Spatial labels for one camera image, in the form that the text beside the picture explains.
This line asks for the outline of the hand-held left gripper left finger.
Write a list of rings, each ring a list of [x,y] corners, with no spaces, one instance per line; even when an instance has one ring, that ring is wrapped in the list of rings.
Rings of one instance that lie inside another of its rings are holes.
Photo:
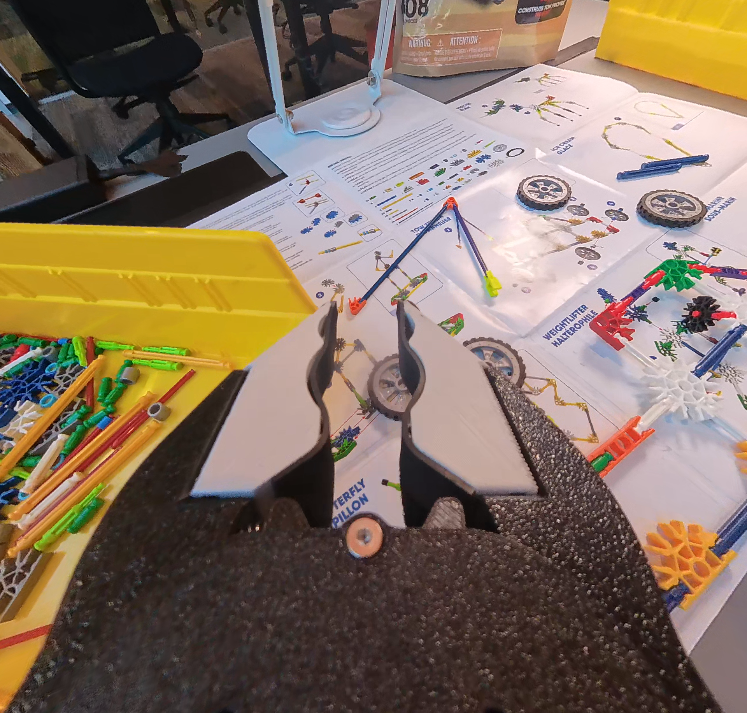
[[[262,516],[293,499],[330,527],[334,461],[323,393],[331,382],[338,305],[328,303],[250,363],[192,497],[248,497]]]

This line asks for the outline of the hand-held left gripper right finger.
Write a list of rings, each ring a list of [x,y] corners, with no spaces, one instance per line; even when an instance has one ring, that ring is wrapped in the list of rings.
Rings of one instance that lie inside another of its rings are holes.
[[[440,499],[460,525],[496,529],[487,496],[539,493],[487,367],[414,304],[397,307],[400,374],[412,394],[402,421],[400,487],[408,527]]]

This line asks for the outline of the pile of colourful rods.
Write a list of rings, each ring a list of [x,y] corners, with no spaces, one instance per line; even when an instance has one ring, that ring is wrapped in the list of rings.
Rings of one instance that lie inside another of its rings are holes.
[[[233,370],[226,355],[82,336],[2,366],[2,673],[26,667],[138,465]]]

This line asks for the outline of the yellow plastic bin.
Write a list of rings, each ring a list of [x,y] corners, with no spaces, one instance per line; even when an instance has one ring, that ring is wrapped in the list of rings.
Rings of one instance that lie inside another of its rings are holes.
[[[226,355],[236,370],[314,311],[266,235],[166,228],[3,223],[1,299],[2,366],[21,339],[82,336]],[[2,673],[2,709],[44,641]]]
[[[745,100],[746,0],[610,0],[596,56]]]

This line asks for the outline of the colourful construction toy model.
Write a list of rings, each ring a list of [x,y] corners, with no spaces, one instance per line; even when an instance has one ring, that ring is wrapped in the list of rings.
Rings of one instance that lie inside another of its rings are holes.
[[[609,475],[654,435],[654,424],[664,417],[713,426],[734,442],[733,455],[745,475],[745,434],[722,411],[727,384],[745,409],[745,372],[727,362],[729,353],[745,349],[745,290],[733,286],[744,280],[745,269],[676,257],[660,262],[620,298],[596,289],[603,309],[588,325],[612,350],[642,364],[649,395],[642,413],[587,456],[598,475]],[[637,324],[654,325],[649,304],[668,290],[684,295],[684,305],[673,328],[659,327],[655,353],[646,354],[633,342]],[[716,531],[671,520],[647,533],[645,549],[667,609],[691,607],[736,558],[735,545],[744,536],[745,503]]]

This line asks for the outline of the grey desk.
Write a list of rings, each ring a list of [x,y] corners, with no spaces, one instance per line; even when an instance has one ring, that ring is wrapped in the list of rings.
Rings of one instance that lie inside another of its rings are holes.
[[[745,101],[735,97],[705,91],[676,81],[658,78],[628,67],[594,58],[593,38],[601,36],[609,3],[603,0],[574,0],[568,23],[556,57],[562,67],[596,73],[615,79],[626,80],[644,91],[661,91],[684,100],[704,102],[717,109],[745,115]],[[458,100],[463,96],[496,83],[507,71],[471,73],[440,79],[418,78],[390,73],[389,79],[436,102]],[[204,165],[238,150],[248,152],[253,159],[274,176],[279,169],[248,140],[248,130],[258,124],[250,121],[228,132],[222,132],[208,140],[184,148],[187,160],[184,170]],[[736,568],[731,577],[726,577],[726,586],[717,585],[709,589],[705,597],[705,608],[695,611],[695,618],[686,620],[686,614],[677,615],[678,620],[688,624],[680,630],[680,637],[690,652],[690,658],[702,678],[714,692],[724,711],[745,711],[745,662],[746,662],[746,577],[736,570],[745,568],[745,555],[740,551]]]

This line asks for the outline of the small black toy wheel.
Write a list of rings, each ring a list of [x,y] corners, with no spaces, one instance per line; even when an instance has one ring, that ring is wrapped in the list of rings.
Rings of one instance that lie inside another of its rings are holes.
[[[510,344],[491,337],[477,337],[463,345],[483,363],[492,374],[502,374],[517,388],[521,388],[527,376],[521,355]]]
[[[373,407],[381,414],[389,419],[402,419],[412,394],[400,373],[397,354],[374,366],[368,379],[368,394]]]
[[[572,187],[559,177],[538,174],[520,181],[516,197],[529,209],[550,212],[563,208],[570,201]]]
[[[694,195],[665,189],[642,195],[637,204],[637,214],[649,223],[682,229],[702,222],[707,207]]]

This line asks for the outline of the printed instruction sheet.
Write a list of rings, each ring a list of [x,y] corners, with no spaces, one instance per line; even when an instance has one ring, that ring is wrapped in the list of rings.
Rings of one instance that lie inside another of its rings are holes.
[[[646,162],[703,154],[708,162],[674,174],[616,179]],[[518,201],[520,181],[538,174],[571,185],[563,208]],[[700,199],[704,220],[671,229],[641,218],[642,195],[665,189]],[[352,316],[348,299],[367,292],[449,197],[502,286],[498,296],[488,295],[446,211]],[[400,423],[368,394],[374,366],[397,354],[397,303],[411,301],[456,342],[510,344],[527,371],[518,390],[588,456],[649,400],[642,364],[589,327],[603,309],[596,289],[620,298],[676,257],[745,269],[745,115],[538,65],[390,138],[382,131],[329,149],[195,227],[266,232],[316,304],[337,302],[325,394],[337,461],[331,524],[371,511],[403,525]],[[684,302],[668,290],[649,304],[654,325],[637,324],[636,347],[653,355],[659,327],[673,328]],[[671,417],[654,428],[604,483],[644,545],[671,520],[716,531],[745,503],[734,442]]]

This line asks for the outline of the blue rod V-shaped assembly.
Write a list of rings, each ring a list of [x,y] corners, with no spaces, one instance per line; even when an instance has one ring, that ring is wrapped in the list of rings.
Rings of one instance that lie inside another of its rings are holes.
[[[466,226],[466,222],[464,218],[462,217],[460,211],[459,211],[459,205],[454,197],[449,197],[444,201],[443,206],[441,209],[435,214],[435,216],[431,219],[429,223],[427,223],[426,226],[424,226],[417,234],[416,237],[412,240],[412,242],[402,251],[402,253],[397,257],[396,260],[394,260],[384,271],[381,277],[377,279],[377,281],[367,290],[366,293],[363,294],[362,297],[350,297],[348,299],[348,305],[350,314],[352,316],[357,316],[362,308],[366,305],[368,299],[376,292],[376,290],[388,279],[388,277],[391,275],[391,273],[398,269],[400,266],[400,263],[410,254],[410,252],[418,245],[418,243],[425,237],[425,234],[427,232],[430,232],[434,226],[442,219],[442,217],[445,215],[446,211],[451,211],[453,214],[453,217],[456,220],[456,229],[457,232],[462,232],[462,235],[465,236],[467,239],[470,248],[472,249],[472,252],[477,260],[477,263],[483,273],[484,277],[484,283],[485,288],[490,297],[497,297],[499,290],[502,288],[499,280],[494,276],[491,270],[488,269],[488,266],[485,262],[485,260],[482,257],[481,252],[479,251],[472,234],[470,233],[469,229]]]

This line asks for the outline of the white stand base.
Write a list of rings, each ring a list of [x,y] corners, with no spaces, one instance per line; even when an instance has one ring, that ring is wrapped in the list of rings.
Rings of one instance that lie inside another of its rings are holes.
[[[397,0],[381,1],[375,53],[367,79],[290,110],[281,79],[272,1],[258,0],[258,7],[275,115],[273,119],[252,126],[247,137],[280,170],[291,173],[302,164],[319,162],[329,149],[342,147],[337,143],[319,142],[320,139],[360,135],[380,121],[386,132],[402,132],[412,123],[419,124],[429,112],[441,114],[443,104],[384,79]]]

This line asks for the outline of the blue rod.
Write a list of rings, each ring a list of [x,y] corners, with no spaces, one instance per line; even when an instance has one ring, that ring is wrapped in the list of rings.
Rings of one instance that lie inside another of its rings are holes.
[[[641,164],[640,168],[638,169],[618,172],[618,174],[616,175],[616,179],[618,181],[624,182],[652,176],[674,174],[680,171],[683,167],[691,165],[702,165],[708,162],[708,160],[709,155],[703,154],[646,162]]]

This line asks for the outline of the black office chair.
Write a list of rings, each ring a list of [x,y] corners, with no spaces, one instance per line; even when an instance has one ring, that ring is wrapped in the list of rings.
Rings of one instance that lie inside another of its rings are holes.
[[[202,62],[199,45],[181,32],[162,34],[146,0],[11,0],[14,10],[70,88],[89,99],[119,97],[121,118],[152,103],[158,119],[118,154],[123,163],[159,139],[159,150],[173,141],[209,135],[199,124],[227,114],[181,113],[170,99],[192,82]]]
[[[334,33],[331,15],[343,9],[358,9],[357,0],[279,0],[285,8],[289,30],[289,41],[294,57],[285,64],[282,79],[291,78],[291,65],[298,66],[306,99],[322,93],[320,74],[324,66],[335,62],[337,54],[348,56],[360,64],[368,66],[367,44]],[[305,30],[305,16],[316,15],[321,21],[322,36],[312,44]]]

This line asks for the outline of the cardboard toy box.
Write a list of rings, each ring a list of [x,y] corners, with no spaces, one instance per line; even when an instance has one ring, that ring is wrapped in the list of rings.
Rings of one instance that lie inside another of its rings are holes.
[[[553,58],[572,0],[399,0],[393,71],[440,77]]]

